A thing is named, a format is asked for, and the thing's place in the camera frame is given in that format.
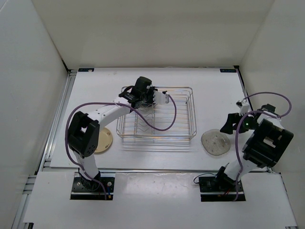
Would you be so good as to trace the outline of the clear glass plate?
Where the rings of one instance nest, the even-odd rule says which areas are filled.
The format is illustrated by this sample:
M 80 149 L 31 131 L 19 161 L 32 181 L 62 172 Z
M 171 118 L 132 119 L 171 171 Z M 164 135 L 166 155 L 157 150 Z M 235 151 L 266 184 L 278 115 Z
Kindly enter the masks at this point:
M 213 156 L 221 156 L 231 148 L 231 142 L 226 134 L 219 129 L 211 129 L 204 132 L 201 142 L 205 150 Z

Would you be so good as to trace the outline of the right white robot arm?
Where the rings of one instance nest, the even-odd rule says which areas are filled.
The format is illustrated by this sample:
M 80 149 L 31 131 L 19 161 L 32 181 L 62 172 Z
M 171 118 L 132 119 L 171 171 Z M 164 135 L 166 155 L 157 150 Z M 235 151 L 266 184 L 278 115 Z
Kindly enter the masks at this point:
M 231 135 L 235 131 L 238 136 L 249 130 L 253 133 L 242 148 L 243 155 L 221 167 L 214 178 L 218 190 L 235 188 L 241 177 L 255 168 L 274 167 L 294 137 L 281 125 L 275 107 L 270 104 L 262 105 L 252 114 L 229 114 L 220 132 Z

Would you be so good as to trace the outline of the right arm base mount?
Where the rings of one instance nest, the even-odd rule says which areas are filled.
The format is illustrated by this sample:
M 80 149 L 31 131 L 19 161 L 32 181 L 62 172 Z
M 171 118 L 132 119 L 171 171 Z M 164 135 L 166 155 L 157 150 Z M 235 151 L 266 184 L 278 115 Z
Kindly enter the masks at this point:
M 226 180 L 213 173 L 200 174 L 193 179 L 199 186 L 202 202 L 242 202 L 246 201 L 241 181 Z

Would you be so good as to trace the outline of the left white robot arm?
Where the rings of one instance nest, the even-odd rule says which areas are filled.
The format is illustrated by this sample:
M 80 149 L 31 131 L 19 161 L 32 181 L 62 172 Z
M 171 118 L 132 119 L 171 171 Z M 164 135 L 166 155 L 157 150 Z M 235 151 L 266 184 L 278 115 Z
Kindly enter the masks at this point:
M 69 160 L 78 167 L 81 184 L 86 190 L 105 189 L 94 157 L 100 130 L 122 116 L 138 112 L 143 104 L 157 103 L 157 93 L 152 81 L 140 76 L 135 85 L 127 87 L 112 102 L 99 102 L 100 108 L 89 113 L 80 109 L 92 103 L 84 103 L 70 113 L 65 127 L 65 150 Z

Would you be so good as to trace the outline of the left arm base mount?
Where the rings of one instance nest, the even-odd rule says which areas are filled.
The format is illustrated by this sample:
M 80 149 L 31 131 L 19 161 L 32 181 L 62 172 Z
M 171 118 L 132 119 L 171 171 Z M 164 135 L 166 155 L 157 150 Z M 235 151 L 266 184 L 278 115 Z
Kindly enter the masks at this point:
M 71 200 L 113 200 L 115 175 L 108 174 L 100 177 L 100 182 L 104 188 L 97 182 L 90 181 L 85 183 L 79 173 L 74 173 L 73 183 L 71 186 Z

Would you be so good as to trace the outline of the cream floral plate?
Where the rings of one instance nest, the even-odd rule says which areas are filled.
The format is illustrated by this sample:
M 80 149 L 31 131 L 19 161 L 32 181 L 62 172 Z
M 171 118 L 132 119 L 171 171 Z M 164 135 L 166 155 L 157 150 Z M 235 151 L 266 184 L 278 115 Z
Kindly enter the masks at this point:
M 107 151 L 113 142 L 113 135 L 111 131 L 108 128 L 103 128 L 99 132 L 99 140 L 98 140 L 98 146 L 95 150 L 95 154 L 101 154 Z

